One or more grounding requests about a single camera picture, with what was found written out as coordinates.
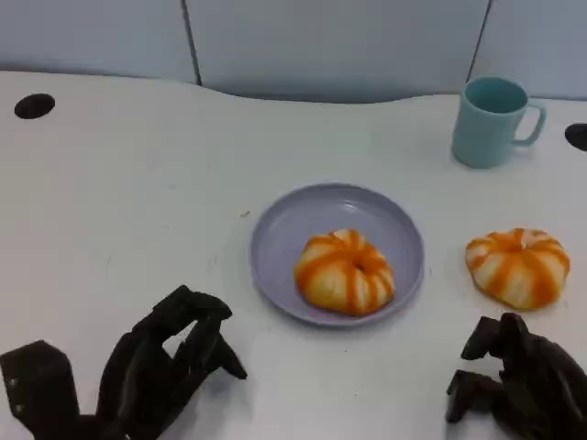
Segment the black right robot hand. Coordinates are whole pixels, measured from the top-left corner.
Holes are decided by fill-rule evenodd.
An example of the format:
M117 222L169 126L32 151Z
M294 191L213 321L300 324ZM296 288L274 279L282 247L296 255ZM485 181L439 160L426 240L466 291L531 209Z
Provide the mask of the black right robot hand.
M559 344L531 333L517 313L480 318L460 357L503 363L500 379L458 369L449 386L445 420L489 413L518 439L584 439L586 372Z

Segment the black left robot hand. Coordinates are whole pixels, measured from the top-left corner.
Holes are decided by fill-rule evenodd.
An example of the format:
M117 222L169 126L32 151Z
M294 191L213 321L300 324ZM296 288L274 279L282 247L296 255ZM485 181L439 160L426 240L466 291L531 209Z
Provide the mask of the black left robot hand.
M156 439L217 369L248 374L220 333L230 308L182 285L125 333L106 362L95 416L100 439Z

